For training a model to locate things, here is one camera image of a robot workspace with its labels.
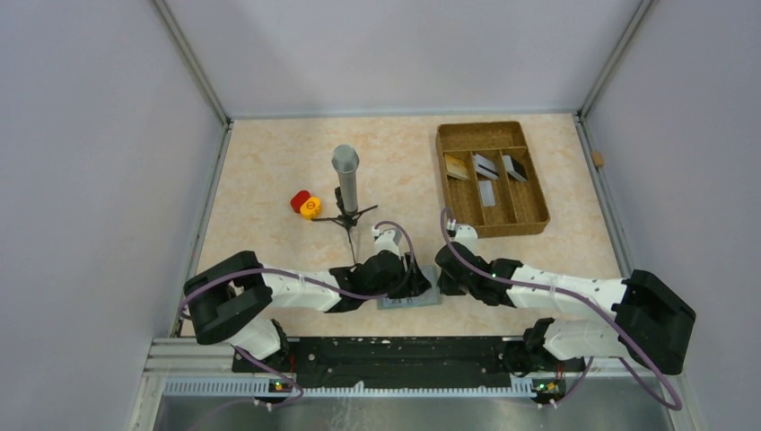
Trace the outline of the green card holder wallet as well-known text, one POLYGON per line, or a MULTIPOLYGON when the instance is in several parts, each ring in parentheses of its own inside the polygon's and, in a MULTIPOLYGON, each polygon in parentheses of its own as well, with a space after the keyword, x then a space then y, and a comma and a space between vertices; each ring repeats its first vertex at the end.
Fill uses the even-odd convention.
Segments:
POLYGON ((440 288, 437 286, 440 271, 434 265, 423 265, 421 267, 422 275, 430 283, 430 287, 422 294, 414 297, 401 299, 382 299, 377 301, 378 310, 409 309, 425 306, 435 306, 442 304, 442 295, 440 288))

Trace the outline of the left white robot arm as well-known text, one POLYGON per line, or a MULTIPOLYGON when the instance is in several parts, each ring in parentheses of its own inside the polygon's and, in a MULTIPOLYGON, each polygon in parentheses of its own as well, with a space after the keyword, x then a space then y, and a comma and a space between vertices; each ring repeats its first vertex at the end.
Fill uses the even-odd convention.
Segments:
POLYGON ((287 339, 268 308, 344 313, 372 300, 403 301, 433 287, 411 254, 380 251, 364 263, 318 272, 271 268, 253 251, 241 251, 190 278, 180 305, 200 345, 247 351, 267 371, 284 366, 287 339))

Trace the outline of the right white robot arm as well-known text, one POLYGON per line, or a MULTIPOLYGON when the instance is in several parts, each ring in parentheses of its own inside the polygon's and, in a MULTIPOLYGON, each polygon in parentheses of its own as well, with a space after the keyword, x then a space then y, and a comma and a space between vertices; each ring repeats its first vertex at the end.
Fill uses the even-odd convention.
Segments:
POLYGON ((526 357, 538 370, 588 356, 629 357, 666 375, 681 374, 696 313, 649 271, 624 278, 582 278, 515 259, 485 261, 468 224, 447 222, 435 257, 447 295, 469 294, 489 306, 552 310, 570 320, 539 320, 524 333, 526 357))

